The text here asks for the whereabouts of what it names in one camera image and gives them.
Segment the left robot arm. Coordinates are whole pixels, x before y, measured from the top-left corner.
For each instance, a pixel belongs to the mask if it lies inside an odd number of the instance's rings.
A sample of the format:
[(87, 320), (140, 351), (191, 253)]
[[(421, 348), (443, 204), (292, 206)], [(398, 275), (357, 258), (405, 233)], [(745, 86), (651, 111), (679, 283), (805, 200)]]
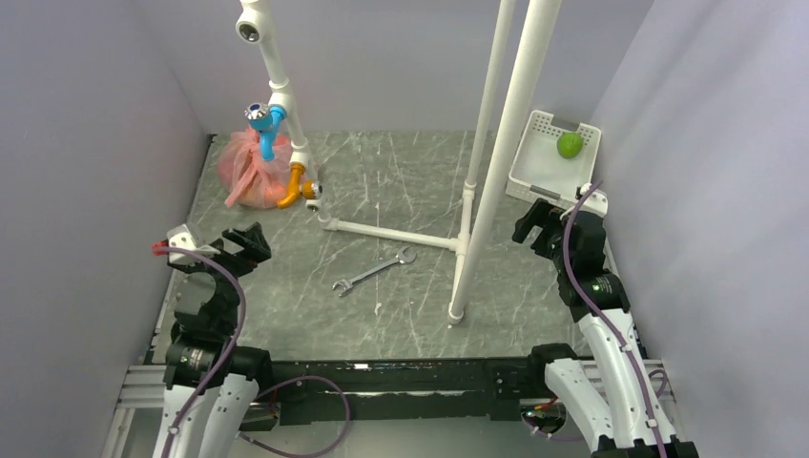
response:
[(156, 457), (225, 457), (253, 401), (274, 387), (268, 351), (237, 344), (246, 319), (239, 278), (270, 260), (255, 222), (204, 241), (182, 224), (152, 247), (185, 274), (165, 354), (163, 407)]

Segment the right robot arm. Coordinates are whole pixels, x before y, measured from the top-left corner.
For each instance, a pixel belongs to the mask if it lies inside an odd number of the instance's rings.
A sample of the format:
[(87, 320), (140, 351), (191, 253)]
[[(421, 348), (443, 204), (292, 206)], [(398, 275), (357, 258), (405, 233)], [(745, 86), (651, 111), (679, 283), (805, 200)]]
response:
[(538, 199), (516, 221), (513, 241), (524, 242), (534, 228), (540, 233), (530, 247), (556, 268), (559, 296), (590, 347), (602, 386), (587, 379), (569, 345), (554, 343), (531, 350), (529, 390), (562, 403), (593, 457), (696, 457), (695, 444), (678, 437), (643, 364), (626, 292), (606, 264), (602, 217), (566, 214)]

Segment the pink plastic bag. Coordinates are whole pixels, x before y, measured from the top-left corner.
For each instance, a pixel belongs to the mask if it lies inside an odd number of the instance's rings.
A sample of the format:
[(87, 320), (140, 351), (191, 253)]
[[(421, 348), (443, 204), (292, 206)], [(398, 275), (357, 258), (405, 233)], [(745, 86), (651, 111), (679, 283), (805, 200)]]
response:
[(252, 128), (231, 134), (218, 160), (219, 180), (228, 191), (226, 207), (239, 204), (271, 209), (286, 197), (293, 154), (290, 139), (278, 135), (272, 151), (274, 159), (265, 161), (260, 154), (259, 134)]

